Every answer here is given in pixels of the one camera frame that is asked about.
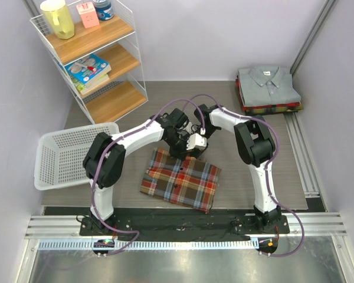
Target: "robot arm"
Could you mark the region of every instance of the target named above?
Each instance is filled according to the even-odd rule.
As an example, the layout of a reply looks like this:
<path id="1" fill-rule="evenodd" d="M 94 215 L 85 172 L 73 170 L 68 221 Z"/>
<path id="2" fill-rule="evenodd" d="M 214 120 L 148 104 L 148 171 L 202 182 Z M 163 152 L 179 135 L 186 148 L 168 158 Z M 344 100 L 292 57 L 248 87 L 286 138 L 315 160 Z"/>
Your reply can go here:
<path id="1" fill-rule="evenodd" d="M 238 153 L 245 164 L 248 165 L 252 175 L 252 181 L 255 191 L 254 210 L 257 216 L 258 226 L 268 228 L 281 218 L 281 209 L 273 202 L 267 190 L 265 165 L 273 156 L 276 146 L 273 138 L 266 126 L 263 124 L 237 118 L 236 113 L 222 111 L 218 106 L 207 107 L 202 104 L 199 106 L 205 117 L 206 133 L 205 137 L 209 138 L 214 131 L 225 129 L 235 134 Z M 200 120 L 198 112 L 194 112 L 195 116 Z M 271 195 L 275 198 L 273 177 L 271 173 L 270 163 L 268 165 L 268 183 L 270 185 Z"/>
<path id="2" fill-rule="evenodd" d="M 123 137 L 112 147 L 109 156 L 104 159 L 96 184 L 94 195 L 96 208 L 104 221 L 113 214 L 113 185 L 122 174 L 125 157 L 142 146 L 159 140 L 167 142 L 170 146 L 169 152 L 173 157 L 182 160 L 186 156 L 198 157 L 207 148 L 207 139 L 221 128 L 235 134 L 240 157 L 250 168 L 255 189 L 254 210 L 257 226 L 261 230 L 268 229 L 280 220 L 280 207 L 271 200 L 266 187 L 264 167 L 275 150 L 275 144 L 268 128 L 256 121 L 235 118 L 220 110 L 218 106 L 207 107 L 203 104 L 199 108 L 205 119 L 205 132 L 201 132 L 201 135 L 191 131 L 191 123 L 187 116 L 177 108 L 171 114 L 158 116 L 148 127 L 145 125 L 149 124 L 150 120 L 123 133 L 112 136 L 106 133 L 97 135 L 83 162 L 87 176 L 91 180 L 96 173 L 103 150 L 113 140 Z M 194 114 L 198 120 L 201 119 L 198 111 Z M 271 164 L 268 165 L 268 182 L 272 195 L 275 197 Z M 91 212 L 97 217 L 93 208 Z"/>

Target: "gray tabletop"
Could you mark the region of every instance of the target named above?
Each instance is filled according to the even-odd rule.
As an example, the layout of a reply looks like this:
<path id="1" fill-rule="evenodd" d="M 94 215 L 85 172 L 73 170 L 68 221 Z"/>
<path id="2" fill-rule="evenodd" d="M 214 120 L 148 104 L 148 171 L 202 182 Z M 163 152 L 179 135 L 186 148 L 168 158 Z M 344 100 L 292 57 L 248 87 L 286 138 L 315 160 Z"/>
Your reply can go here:
<path id="1" fill-rule="evenodd" d="M 147 120 L 151 115 L 176 98 L 190 98 L 195 94 L 207 93 L 216 97 L 219 102 L 231 111 L 240 113 L 240 104 L 232 81 L 201 82 L 148 82 L 149 101 L 135 111 L 124 116 L 117 123 L 120 131 L 131 129 Z M 209 98 L 197 98 L 198 104 L 210 106 L 214 103 Z M 174 107 L 181 107 L 183 102 Z M 194 107 L 188 106 L 185 113 L 194 120 Z M 306 199 L 293 150 L 290 144 L 286 122 L 282 114 L 265 116 L 278 133 L 280 153 L 273 163 L 273 180 L 279 201 L 292 209 L 307 209 Z M 65 128 L 90 124 L 84 113 L 74 101 Z M 209 148 L 202 155 L 207 162 L 222 169 L 219 185 L 214 198 L 213 208 L 251 209 L 254 204 L 254 188 L 248 167 L 241 161 L 235 137 L 225 130 L 215 132 L 208 140 Z M 128 156 L 120 180 L 116 183 L 113 204 L 115 207 L 129 208 L 181 208 L 162 200 L 154 199 L 139 192 L 143 174 L 148 166 L 152 149 L 168 145 L 160 141 L 145 146 Z M 55 189 L 44 192 L 43 205 L 50 206 L 90 206 L 89 185 Z"/>

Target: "laundry basket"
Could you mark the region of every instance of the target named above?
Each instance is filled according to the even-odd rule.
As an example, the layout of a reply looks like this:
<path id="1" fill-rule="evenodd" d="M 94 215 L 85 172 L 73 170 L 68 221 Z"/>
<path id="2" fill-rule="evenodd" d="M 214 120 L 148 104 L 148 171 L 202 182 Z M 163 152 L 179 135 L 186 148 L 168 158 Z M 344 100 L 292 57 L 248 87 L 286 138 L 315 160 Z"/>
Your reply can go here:
<path id="1" fill-rule="evenodd" d="M 88 183 L 83 160 L 94 138 L 102 131 L 119 133 L 116 123 L 102 123 L 43 135 L 35 159 L 35 187 L 50 190 Z"/>

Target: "yellow pitcher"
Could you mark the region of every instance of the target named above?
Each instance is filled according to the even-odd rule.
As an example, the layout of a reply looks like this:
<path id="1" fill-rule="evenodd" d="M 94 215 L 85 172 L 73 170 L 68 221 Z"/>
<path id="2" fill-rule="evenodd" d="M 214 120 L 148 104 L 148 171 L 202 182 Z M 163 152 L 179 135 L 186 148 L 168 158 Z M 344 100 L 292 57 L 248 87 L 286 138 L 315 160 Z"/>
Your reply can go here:
<path id="1" fill-rule="evenodd" d="M 67 40 L 75 35 L 75 26 L 65 0 L 46 0 L 41 3 L 41 10 L 57 37 Z"/>

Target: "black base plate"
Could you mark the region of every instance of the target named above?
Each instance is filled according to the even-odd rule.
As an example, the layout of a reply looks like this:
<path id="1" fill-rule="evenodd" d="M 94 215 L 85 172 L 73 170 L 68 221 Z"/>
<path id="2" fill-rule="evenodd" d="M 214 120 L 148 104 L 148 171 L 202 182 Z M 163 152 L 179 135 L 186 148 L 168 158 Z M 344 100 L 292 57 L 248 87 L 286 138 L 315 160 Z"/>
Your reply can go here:
<path id="1" fill-rule="evenodd" d="M 203 214 L 189 209 L 115 209 L 109 219 L 110 226 L 121 230 L 138 230 L 138 241 L 156 242 L 221 242 L 247 241 L 252 234 L 275 234 L 274 228 L 260 231 L 255 224 L 255 216 L 245 216 L 241 210 L 212 210 Z M 287 218 L 277 223 L 279 234 L 290 233 Z M 112 236 L 108 229 L 100 229 L 91 218 L 82 221 L 81 236 Z M 128 241 L 133 235 L 118 235 Z"/>

